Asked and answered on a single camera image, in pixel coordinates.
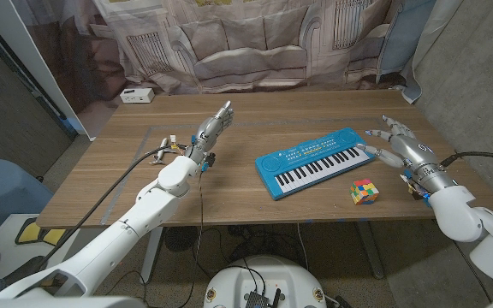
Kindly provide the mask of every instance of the blue toy keyboard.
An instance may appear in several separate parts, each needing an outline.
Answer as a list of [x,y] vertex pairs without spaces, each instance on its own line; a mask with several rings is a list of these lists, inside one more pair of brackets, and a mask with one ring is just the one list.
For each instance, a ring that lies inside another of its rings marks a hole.
[[256,158],[256,170],[274,200],[370,162],[374,156],[355,148],[365,141],[351,128]]

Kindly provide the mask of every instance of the robotic arm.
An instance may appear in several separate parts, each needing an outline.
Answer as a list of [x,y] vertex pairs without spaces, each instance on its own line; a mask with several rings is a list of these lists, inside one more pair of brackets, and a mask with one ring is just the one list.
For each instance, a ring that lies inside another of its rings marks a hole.
[[407,126],[385,115],[383,120],[391,127],[391,133],[380,130],[366,133],[387,140],[398,155],[368,145],[358,144],[357,147],[392,167],[408,169],[415,184],[426,190],[425,197],[435,211],[438,226],[450,239],[472,242],[484,238],[470,257],[479,269],[493,278],[493,212],[470,207],[469,202],[475,197],[448,176],[433,150],[419,142]]
[[234,112],[229,106],[227,102],[201,124],[197,139],[186,149],[185,156],[177,157],[159,172],[155,181],[142,188],[134,206],[117,222],[70,259],[5,288],[0,299],[50,297],[39,285],[56,276],[65,282],[53,294],[55,297],[92,295],[142,236],[174,215],[179,198],[189,191],[187,179],[197,174],[217,137],[231,125]]

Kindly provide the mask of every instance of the black cable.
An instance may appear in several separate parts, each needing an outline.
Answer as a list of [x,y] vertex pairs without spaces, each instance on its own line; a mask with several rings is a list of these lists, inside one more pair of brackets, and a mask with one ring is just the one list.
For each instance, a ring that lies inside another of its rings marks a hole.
[[[197,265],[199,264],[199,247],[201,246],[201,235],[203,235],[203,191],[201,190],[201,176],[203,175],[203,171],[199,174],[199,196],[201,197],[201,229],[199,230],[199,237],[197,240],[197,254],[195,255],[195,263],[193,264],[193,273],[192,273],[192,288],[189,290],[189,295],[187,296],[186,302],[182,305],[180,305],[178,308],[183,308],[187,303],[189,303],[189,300],[192,298],[193,294],[193,288],[195,287],[195,277],[197,273]],[[148,308],[162,308],[162,307],[155,307],[155,306],[150,306],[146,303]]]
[[448,167],[451,163],[453,163],[456,159],[465,156],[478,156],[478,157],[493,157],[493,153],[489,152],[479,152],[479,151],[470,151],[470,152],[460,152],[455,153],[454,155],[450,155],[450,157],[444,159],[441,162],[443,167]]
[[[222,232],[220,232],[220,230],[218,230],[217,228],[208,228],[205,231],[203,231],[203,234],[205,234],[207,232],[210,232],[210,231],[216,231],[216,232],[218,232],[218,235],[219,235],[218,241],[219,241],[219,245],[220,245],[220,253],[222,254],[222,258],[226,262],[226,264],[230,264],[231,262],[226,258],[225,254],[223,253],[223,249],[222,249]],[[195,258],[195,250],[194,250],[194,247],[195,247],[195,245],[192,246],[192,255]],[[197,263],[197,265],[199,266],[199,268],[201,269],[201,271],[203,273],[205,273],[205,275],[207,277],[209,277],[210,279],[213,278],[213,276],[211,276],[209,274],[209,272],[205,268],[203,268],[203,266],[201,265],[201,263]]]
[[262,282],[264,283],[264,290],[262,291],[262,296],[265,295],[265,280],[264,278],[260,275],[260,273],[258,273],[255,269],[249,269],[249,268],[246,268],[244,266],[240,266],[240,265],[228,265],[226,267],[224,267],[222,270],[225,270],[225,269],[233,269],[233,268],[239,268],[239,269],[244,269],[244,270],[250,270],[250,271],[253,271],[254,273],[256,273],[258,276],[260,276],[260,279],[262,280]]
[[131,271],[127,272],[125,275],[121,276],[121,278],[119,278],[119,280],[116,282],[116,284],[113,285],[113,287],[108,292],[106,292],[106,294],[104,294],[104,296],[109,295],[111,293],[111,291],[113,291],[113,289],[115,289],[117,287],[119,282],[121,282],[121,280],[123,280],[123,278],[125,278],[126,276],[128,276],[129,274],[132,274],[132,273],[138,274],[138,276],[140,276],[140,279],[142,280],[142,284],[144,285],[144,297],[142,298],[142,301],[145,305],[147,305],[147,300],[146,300],[147,285],[146,285],[146,282],[144,281],[144,277],[142,277],[142,274],[138,270],[131,270]]
[[478,277],[477,275],[477,272],[475,271],[475,269],[471,266],[471,263],[469,262],[469,260],[467,259],[466,255],[463,253],[463,251],[460,249],[460,246],[458,246],[458,243],[455,241],[455,240],[452,240],[454,242],[454,245],[456,248],[458,248],[458,251],[460,251],[461,253],[461,256],[463,257],[464,260],[466,260],[466,263],[467,265],[469,265],[469,269],[471,269],[471,272],[475,275],[475,278],[477,278],[477,281],[478,281],[478,284],[480,285],[480,287],[483,289],[484,291],[484,294],[486,294],[486,298],[488,299],[488,301],[492,304],[492,299],[490,298],[490,295],[488,294],[488,291],[486,291],[486,287],[484,287],[484,284],[483,282],[480,280],[480,278]]
[[254,274],[252,273],[252,271],[248,267],[247,259],[246,258],[243,258],[243,262],[245,263],[245,266],[248,269],[248,272],[250,273],[250,276],[252,276],[252,279],[254,280],[254,292],[256,294],[258,294],[258,283],[256,282],[256,278],[254,278]]
[[85,223],[85,221],[100,206],[100,204],[102,204],[102,202],[104,202],[106,197],[108,197],[108,195],[117,187],[117,185],[119,185],[119,183],[134,169],[134,167],[136,167],[141,161],[148,158],[149,156],[151,156],[151,155],[153,155],[153,154],[155,154],[161,150],[168,149],[170,147],[171,147],[171,145],[166,145],[166,146],[161,146],[155,150],[151,150],[151,151],[147,152],[143,157],[140,157],[138,160],[136,160],[133,164],[131,164],[130,167],[128,167],[128,169],[119,177],[119,179],[117,179],[117,181],[115,183],[113,183],[113,185],[104,193],[104,195],[102,195],[102,197],[98,200],[98,202],[83,216],[83,218],[81,218],[81,220],[79,222],[77,222],[75,227],[73,227],[69,232],[67,232],[58,241],[58,243],[56,243],[56,245],[52,248],[52,250],[50,250],[50,252],[39,262],[38,266],[36,266],[33,269],[33,273],[38,272],[41,269],[41,267],[43,267],[43,265],[47,261],[49,261],[50,257],[52,257],[52,255],[54,255],[58,251],[58,249],[60,249],[66,243],[66,241],[75,233],[75,231],[77,231],[77,229],[79,229],[83,225],[83,223]]

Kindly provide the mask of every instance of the rubik's cube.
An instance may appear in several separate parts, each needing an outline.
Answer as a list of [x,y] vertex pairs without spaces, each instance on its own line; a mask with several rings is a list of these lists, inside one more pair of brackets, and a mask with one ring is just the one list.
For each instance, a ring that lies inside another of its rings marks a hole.
[[351,198],[353,198],[355,205],[373,204],[379,193],[374,184],[368,179],[355,181],[351,186]]

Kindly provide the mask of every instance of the wire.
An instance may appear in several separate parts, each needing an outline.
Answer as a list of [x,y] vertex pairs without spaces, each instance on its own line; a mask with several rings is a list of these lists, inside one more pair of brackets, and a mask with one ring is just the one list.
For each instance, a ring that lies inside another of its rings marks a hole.
[[461,256],[463,257],[464,260],[466,260],[466,263],[467,265],[469,265],[469,269],[471,269],[471,272],[475,275],[475,278],[477,278],[477,281],[478,281],[478,284],[480,285],[480,287],[483,289],[484,291],[484,294],[486,294],[486,298],[488,299],[488,301],[492,304],[492,299],[490,298],[490,295],[488,294],[488,291],[486,291],[486,287],[484,287],[484,284],[483,282],[480,280],[480,278],[478,277],[477,275],[477,272],[475,271],[475,269],[472,267],[471,263],[469,262],[469,260],[467,260],[467,257],[466,255],[463,253],[463,251],[460,249],[460,246],[458,245],[458,242],[456,242],[455,240],[452,240],[454,242],[454,245],[456,248],[458,248],[458,251],[461,253]]
[[[186,299],[186,302],[180,306],[178,306],[178,308],[183,308],[184,306],[187,305],[187,303],[189,303],[189,300],[192,298],[192,294],[193,294],[193,288],[195,287],[195,278],[196,278],[196,273],[197,273],[197,265],[199,264],[199,247],[201,246],[201,235],[203,235],[203,191],[201,189],[201,176],[203,175],[203,171],[201,171],[201,173],[199,174],[199,196],[201,198],[201,229],[199,230],[199,237],[198,237],[198,240],[197,240],[197,253],[195,255],[195,263],[193,264],[193,273],[192,273],[192,288],[189,290],[189,295],[187,296],[187,299]],[[155,307],[155,306],[150,306],[150,305],[147,305],[148,308],[161,308],[161,307]]]
[[307,262],[306,247],[304,246],[304,241],[301,239],[300,223],[297,223],[297,225],[298,225],[298,237],[300,238],[301,249],[304,251],[304,259],[306,260],[306,270],[309,271],[309,263]]
[[142,284],[144,285],[144,297],[142,298],[142,301],[144,302],[144,304],[147,305],[147,300],[146,300],[147,285],[146,285],[146,282],[144,281],[144,277],[142,277],[142,274],[138,270],[131,270],[131,271],[127,272],[125,275],[121,276],[121,278],[119,278],[119,280],[116,282],[116,284],[113,285],[113,287],[108,292],[106,292],[106,294],[104,294],[104,296],[109,295],[111,293],[111,291],[113,291],[113,289],[115,289],[117,287],[119,282],[121,282],[121,280],[123,280],[123,278],[127,277],[129,274],[132,274],[132,273],[138,274],[138,276],[140,276],[140,279],[142,280]]
[[66,241],[68,241],[68,239],[75,233],[75,231],[77,231],[77,229],[79,229],[83,223],[85,223],[85,221],[92,215],[92,213],[102,204],[102,202],[104,202],[104,200],[108,197],[108,195],[117,187],[117,185],[119,185],[119,183],[121,181],[123,181],[123,179],[141,162],[143,161],[144,159],[148,158],[149,156],[161,151],[161,150],[164,150],[164,149],[168,149],[170,148],[171,145],[166,145],[166,146],[161,146],[155,150],[151,150],[149,152],[147,152],[143,157],[140,157],[139,159],[137,159],[134,163],[132,163],[130,165],[130,167],[128,167],[128,169],[119,177],[119,179],[117,179],[117,181],[115,183],[113,183],[113,185],[104,193],[104,195],[102,195],[102,197],[100,197],[100,199],[97,201],[96,204],[94,204],[92,206],[92,208],[83,216],[83,218],[81,218],[81,220],[79,222],[77,222],[77,224],[75,225],[75,227],[73,227],[69,232],[67,232],[61,240],[58,241],[58,243],[56,243],[56,245],[52,248],[52,250],[50,250],[50,252],[39,262],[38,266],[36,266],[34,269],[33,269],[33,273],[36,273],[38,272],[41,267],[43,267],[43,265],[49,261],[50,257],[52,257],[57,251],[58,249],[60,249],[65,243]]
[[456,159],[465,156],[478,156],[478,157],[493,157],[493,153],[489,152],[479,152],[479,151],[469,151],[469,152],[460,152],[455,153],[454,155],[450,155],[448,158],[444,159],[441,162],[443,167],[448,167],[451,163],[453,163]]
[[245,266],[248,269],[248,272],[250,273],[250,276],[252,276],[252,279],[254,280],[254,292],[256,294],[258,294],[258,283],[256,282],[256,278],[254,278],[254,274],[252,273],[252,271],[248,267],[247,259],[246,258],[243,258],[243,262],[245,263]]
[[262,296],[265,295],[265,280],[264,278],[260,275],[260,273],[258,273],[255,269],[250,269],[250,268],[247,268],[247,267],[244,267],[244,266],[240,266],[240,265],[228,265],[226,267],[224,267],[222,270],[225,270],[225,269],[233,269],[233,268],[239,268],[239,269],[244,269],[244,270],[249,270],[249,271],[253,271],[254,273],[256,273],[258,276],[260,276],[260,279],[262,280],[262,282],[264,283],[264,290],[262,290]]

